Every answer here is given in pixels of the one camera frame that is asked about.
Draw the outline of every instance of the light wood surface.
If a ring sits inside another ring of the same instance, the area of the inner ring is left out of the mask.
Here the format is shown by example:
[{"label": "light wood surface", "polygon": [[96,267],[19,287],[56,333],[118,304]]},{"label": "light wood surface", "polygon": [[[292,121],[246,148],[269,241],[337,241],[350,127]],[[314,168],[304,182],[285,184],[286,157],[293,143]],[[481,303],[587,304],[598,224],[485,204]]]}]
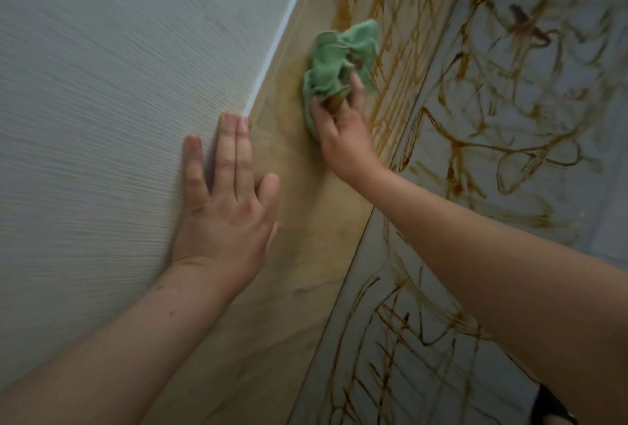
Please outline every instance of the light wood surface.
[{"label": "light wood surface", "polygon": [[454,0],[302,0],[253,118],[258,176],[282,181],[271,258],[153,405],[145,423],[284,423],[349,269],[371,205],[326,171],[303,124],[300,87],[315,36],[366,18],[382,52],[369,112],[387,164]]}]

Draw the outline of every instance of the white wall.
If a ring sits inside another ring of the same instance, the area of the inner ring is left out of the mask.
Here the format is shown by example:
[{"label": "white wall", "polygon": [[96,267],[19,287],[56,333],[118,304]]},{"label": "white wall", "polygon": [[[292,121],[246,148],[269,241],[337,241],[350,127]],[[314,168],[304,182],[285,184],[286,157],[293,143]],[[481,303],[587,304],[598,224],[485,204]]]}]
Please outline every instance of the white wall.
[{"label": "white wall", "polygon": [[288,0],[0,0],[0,387],[164,266],[184,135],[241,112]]}]

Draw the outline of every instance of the forearm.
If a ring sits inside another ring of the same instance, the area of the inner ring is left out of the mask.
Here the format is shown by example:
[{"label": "forearm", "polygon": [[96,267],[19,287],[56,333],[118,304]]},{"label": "forearm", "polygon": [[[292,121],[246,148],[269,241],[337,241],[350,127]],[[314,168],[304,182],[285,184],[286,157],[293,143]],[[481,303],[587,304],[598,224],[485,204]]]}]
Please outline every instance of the forearm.
[{"label": "forearm", "polygon": [[569,406],[578,406],[584,383],[597,388],[593,394],[626,386],[624,272],[389,171],[357,187],[459,302]]},{"label": "forearm", "polygon": [[7,423],[137,423],[220,316],[196,271],[167,272],[120,318],[0,398]]}]

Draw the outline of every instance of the green rag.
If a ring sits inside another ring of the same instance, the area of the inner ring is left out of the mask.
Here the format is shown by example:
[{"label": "green rag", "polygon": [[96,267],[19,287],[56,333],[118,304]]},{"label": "green rag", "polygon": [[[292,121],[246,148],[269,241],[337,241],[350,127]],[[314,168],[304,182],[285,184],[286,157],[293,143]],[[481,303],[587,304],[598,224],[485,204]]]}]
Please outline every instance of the green rag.
[{"label": "green rag", "polygon": [[303,112],[314,139],[318,141],[310,112],[312,96],[320,96],[327,108],[335,112],[351,92],[349,78],[353,70],[370,93],[375,89],[371,70],[378,52],[375,20],[366,20],[343,33],[323,32],[317,36],[311,69],[303,75]]}]

